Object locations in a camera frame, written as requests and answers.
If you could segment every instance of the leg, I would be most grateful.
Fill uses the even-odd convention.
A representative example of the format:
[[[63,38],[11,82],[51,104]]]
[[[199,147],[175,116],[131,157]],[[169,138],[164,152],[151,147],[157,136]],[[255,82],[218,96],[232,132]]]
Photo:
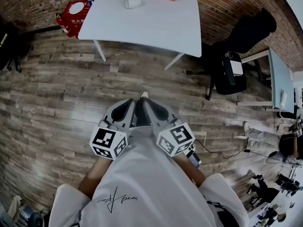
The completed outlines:
[[[14,61],[15,61],[16,71],[21,73],[21,69],[18,68],[18,56],[17,55],[14,57]]]
[[[184,53],[179,53],[164,69],[167,70],[169,67],[171,67],[177,60],[179,60]]]
[[[259,198],[262,198],[262,199],[263,199],[263,197],[264,197],[264,192],[263,192],[259,187],[257,187],[256,185],[253,185],[253,186],[251,187],[251,191],[252,191],[252,192],[255,192]]]
[[[104,55],[103,51],[101,50],[99,42],[97,40],[94,40],[94,43],[95,43],[95,46],[96,46],[97,50],[99,51],[99,53],[100,53],[100,55],[102,57],[102,60],[106,61],[105,55]]]
[[[144,98],[142,98],[142,97],[136,103],[136,107],[134,110],[134,114],[137,117],[136,127],[150,125],[148,118],[144,112],[143,103],[144,103]]]
[[[278,179],[285,183],[294,183],[292,180],[282,174],[279,175]]]
[[[10,58],[10,60],[9,60],[9,63],[8,63],[8,66],[7,66],[7,69],[8,70],[11,70],[11,63],[13,62],[13,60],[14,60],[14,58],[12,57],[12,58]]]
[[[260,189],[261,189],[261,190],[265,191],[265,190],[268,189],[266,183],[264,182],[264,179],[259,179],[259,180],[258,180],[258,183],[259,183],[259,186],[260,186]]]
[[[252,140],[252,139],[248,139],[247,149],[251,149],[251,150],[274,150],[274,151],[279,150],[278,145],[274,146],[272,144],[268,144],[268,143],[263,142],[263,141],[256,141],[256,140]]]
[[[269,132],[262,132],[254,128],[250,128],[247,132],[247,137],[249,137],[251,140],[271,144],[276,148],[278,148],[279,146],[279,137],[276,134],[272,134]]]
[[[206,100],[210,100],[210,98],[212,97],[212,94],[213,94],[213,88],[214,88],[214,79],[213,77],[211,77],[211,80],[210,80],[210,87],[209,87],[209,94],[207,96],[205,96],[205,99]]]
[[[282,180],[280,180],[280,179],[276,180],[276,184],[278,184],[279,186],[281,186],[282,183],[283,183]]]

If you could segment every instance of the white table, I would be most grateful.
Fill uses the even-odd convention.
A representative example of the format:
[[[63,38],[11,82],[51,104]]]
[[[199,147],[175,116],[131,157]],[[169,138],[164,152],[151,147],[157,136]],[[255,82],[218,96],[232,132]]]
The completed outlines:
[[[270,76],[271,76],[271,101],[266,102],[238,102],[238,106],[272,106],[286,112],[294,113],[294,83],[291,77],[291,70],[286,66],[282,59],[274,52],[273,49],[269,48],[266,51],[258,54],[249,56],[242,59],[242,64],[249,61],[268,56],[270,65]],[[287,92],[287,100],[285,107],[282,107],[281,92]]]
[[[124,0],[95,0],[79,33],[93,40],[106,61],[98,40],[154,46],[178,52],[167,70],[182,55],[201,56],[200,16],[197,0],[142,0],[126,9]]]

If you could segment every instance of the shoe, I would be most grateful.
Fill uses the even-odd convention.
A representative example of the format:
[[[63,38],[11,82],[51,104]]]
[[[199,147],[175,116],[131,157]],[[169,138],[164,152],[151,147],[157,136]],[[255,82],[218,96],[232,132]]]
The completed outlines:
[[[281,184],[282,190],[288,190],[288,191],[297,191],[298,187],[293,183],[282,183]]]
[[[255,184],[253,184],[252,186],[250,186],[250,188],[247,191],[247,194],[250,195],[252,193],[252,188],[255,186]]]
[[[244,135],[248,137],[248,132],[250,131],[250,127],[248,126],[248,122],[244,123]]]
[[[253,179],[261,180],[261,179],[263,179],[263,176],[262,175],[256,175],[256,176],[253,177]]]
[[[143,92],[140,94],[139,98],[141,98],[141,97],[148,98],[148,93],[147,93],[146,91],[143,91]]]

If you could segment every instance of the wood plank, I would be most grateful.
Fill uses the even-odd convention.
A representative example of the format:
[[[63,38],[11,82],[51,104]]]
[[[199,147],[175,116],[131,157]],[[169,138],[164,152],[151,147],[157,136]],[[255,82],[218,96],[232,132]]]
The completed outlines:
[[[224,96],[215,90],[207,101],[210,77],[185,74],[201,70],[201,59],[184,56],[164,71],[174,52],[102,42],[104,62],[92,41],[60,31],[35,35],[32,44],[35,49],[22,59],[21,74],[0,71],[0,201],[5,206],[19,194],[37,211],[50,209],[56,188],[63,183],[76,187],[94,163],[89,138],[106,109],[122,99],[137,99],[143,90],[171,106],[193,131],[206,131],[205,147],[225,156],[246,147],[247,141],[238,139],[245,121],[272,132],[292,123],[264,108],[236,105],[271,99],[271,90],[254,72],[247,73],[246,91]],[[244,204],[255,173],[273,184],[279,164],[268,165],[253,153],[224,159],[202,147],[198,140],[204,141],[203,136],[196,139],[200,170],[222,173]]]

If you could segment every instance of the chair armrest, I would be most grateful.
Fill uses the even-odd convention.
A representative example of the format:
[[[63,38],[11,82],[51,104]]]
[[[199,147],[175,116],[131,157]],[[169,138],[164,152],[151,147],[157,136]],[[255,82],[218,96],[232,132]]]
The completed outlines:
[[[224,65],[224,70],[225,70],[225,73],[229,80],[229,83],[231,85],[236,85],[235,77],[234,77],[233,71],[232,71],[231,61],[228,58],[226,58],[225,56],[223,56],[223,65]]]

